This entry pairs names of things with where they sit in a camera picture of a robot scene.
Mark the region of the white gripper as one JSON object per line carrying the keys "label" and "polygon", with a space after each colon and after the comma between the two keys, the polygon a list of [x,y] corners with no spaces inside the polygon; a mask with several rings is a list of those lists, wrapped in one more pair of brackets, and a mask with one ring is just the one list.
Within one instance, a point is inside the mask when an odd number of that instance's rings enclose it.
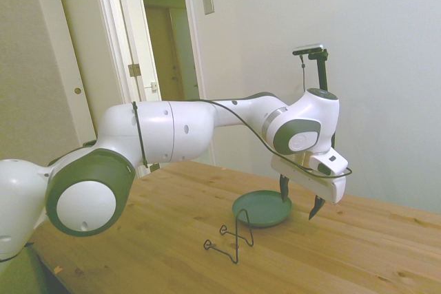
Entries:
{"label": "white gripper", "polygon": [[326,201],[333,204],[338,203],[345,193],[346,178],[325,179],[306,174],[278,156],[273,156],[271,167],[280,174],[279,187],[280,197],[285,203],[289,196],[289,180],[300,184],[316,194],[314,206],[309,212],[311,220],[325,205]]}

